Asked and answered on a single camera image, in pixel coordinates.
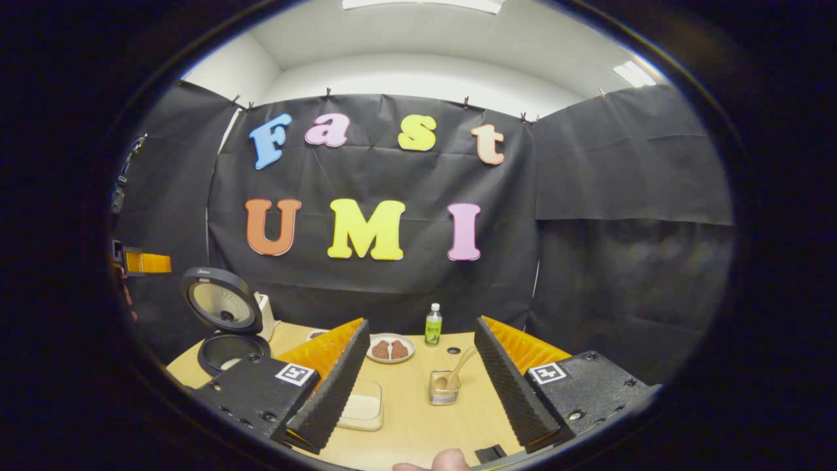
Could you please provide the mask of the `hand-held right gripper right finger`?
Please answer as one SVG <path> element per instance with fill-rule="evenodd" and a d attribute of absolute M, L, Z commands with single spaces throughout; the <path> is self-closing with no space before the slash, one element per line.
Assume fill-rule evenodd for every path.
<path fill-rule="evenodd" d="M 658 391 L 596 351 L 569 355 L 486 316 L 473 333 L 515 437 L 529 453 L 599 429 Z"/>

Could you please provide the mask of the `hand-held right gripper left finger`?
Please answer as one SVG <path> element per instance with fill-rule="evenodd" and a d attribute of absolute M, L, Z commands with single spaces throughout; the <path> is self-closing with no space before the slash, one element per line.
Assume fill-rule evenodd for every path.
<path fill-rule="evenodd" d="M 369 345 L 369 323 L 356 319 L 278 358 L 245 356 L 196 396 L 243 432 L 317 454 L 346 408 Z"/>

